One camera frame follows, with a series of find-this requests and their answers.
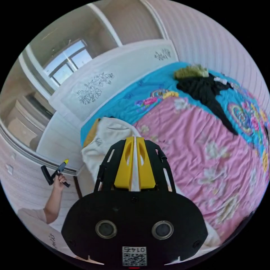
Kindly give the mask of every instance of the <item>light switch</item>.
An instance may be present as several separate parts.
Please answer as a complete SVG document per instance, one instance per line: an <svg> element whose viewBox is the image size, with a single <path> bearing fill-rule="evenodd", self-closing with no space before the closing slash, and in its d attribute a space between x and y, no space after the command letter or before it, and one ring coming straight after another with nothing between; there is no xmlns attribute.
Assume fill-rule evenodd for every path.
<svg viewBox="0 0 270 270"><path fill-rule="evenodd" d="M6 164L6 168L8 169L8 173L12 175L13 174L13 167Z"/></svg>

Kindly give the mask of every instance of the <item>blue quilt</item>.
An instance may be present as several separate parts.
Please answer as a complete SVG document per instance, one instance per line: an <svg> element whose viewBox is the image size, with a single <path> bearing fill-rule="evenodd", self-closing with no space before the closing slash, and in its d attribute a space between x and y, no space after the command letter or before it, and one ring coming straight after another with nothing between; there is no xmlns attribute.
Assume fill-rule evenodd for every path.
<svg viewBox="0 0 270 270"><path fill-rule="evenodd" d="M81 145L97 118L115 117L133 125L141 119L154 106L162 101L162 95L167 91L179 93L179 97L187 98L189 103L199 106L208 113L213 114L206 106L194 100L190 95L176 88L177 81L174 80L174 71L184 68L188 63L176 62L164 66L146 75L139 81L131 84L121 93L109 100L100 108L93 117L81 128ZM221 104L227 118L239 135L258 149L262 155L265 144L264 127L269 125L270 119L259 108L256 99L240 84L232 78L221 73L209 70L214 76L226 79L232 88L220 92L217 101Z"/></svg>

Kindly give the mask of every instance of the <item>wardrobe door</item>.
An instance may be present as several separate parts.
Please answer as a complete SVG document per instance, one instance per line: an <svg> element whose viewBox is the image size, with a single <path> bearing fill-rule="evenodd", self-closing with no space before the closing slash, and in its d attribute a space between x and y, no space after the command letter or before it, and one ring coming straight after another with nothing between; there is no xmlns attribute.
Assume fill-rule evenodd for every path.
<svg viewBox="0 0 270 270"><path fill-rule="evenodd" d="M151 13L139 0L101 0L93 3L109 20L123 45L162 39Z"/></svg>

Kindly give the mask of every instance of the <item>black clothing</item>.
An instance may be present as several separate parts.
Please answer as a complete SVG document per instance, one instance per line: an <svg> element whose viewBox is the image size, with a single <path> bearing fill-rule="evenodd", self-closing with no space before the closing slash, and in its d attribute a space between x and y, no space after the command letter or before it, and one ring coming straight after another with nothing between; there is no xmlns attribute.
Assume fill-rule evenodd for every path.
<svg viewBox="0 0 270 270"><path fill-rule="evenodd" d="M225 115L221 105L216 100L216 96L220 95L220 91L231 88L231 85L229 83L224 85L221 82L214 81L214 78L215 77L212 74L209 74L209 77L178 79L176 87L189 94L193 99L199 100L203 105L207 106L230 132L234 135L238 135L237 131L233 128L231 122Z"/></svg>

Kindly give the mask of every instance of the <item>black border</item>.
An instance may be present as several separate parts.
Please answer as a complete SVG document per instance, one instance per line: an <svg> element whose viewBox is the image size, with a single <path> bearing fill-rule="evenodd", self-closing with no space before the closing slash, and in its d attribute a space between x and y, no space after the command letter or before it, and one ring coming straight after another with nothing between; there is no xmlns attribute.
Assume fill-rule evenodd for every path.
<svg viewBox="0 0 270 270"><path fill-rule="evenodd" d="M82 6L90 1L60 2L6 2L2 7L0 17L2 25L2 85L10 68L20 52L35 35L55 19ZM250 53L259 67L268 89L269 79L269 9L265 2L257 1L249 4L236 1L220 2L190 2L182 4L213 18L231 32ZM26 266L29 269L36 267L78 269L73 264L90 268L88 262L79 261L59 254L55 256L51 251L40 244L31 233L22 226L22 223L8 203L1 188L1 244L2 262L16 268ZM250 267L252 262L257 267L265 265L269 258L269 187L254 216L243 228L241 233L231 240L219 252L213 251L200 257L210 257L206 261L191 269L217 269ZM112 269L102 265L91 264L91 269ZM168 266L168 269L181 269L179 264Z"/></svg>

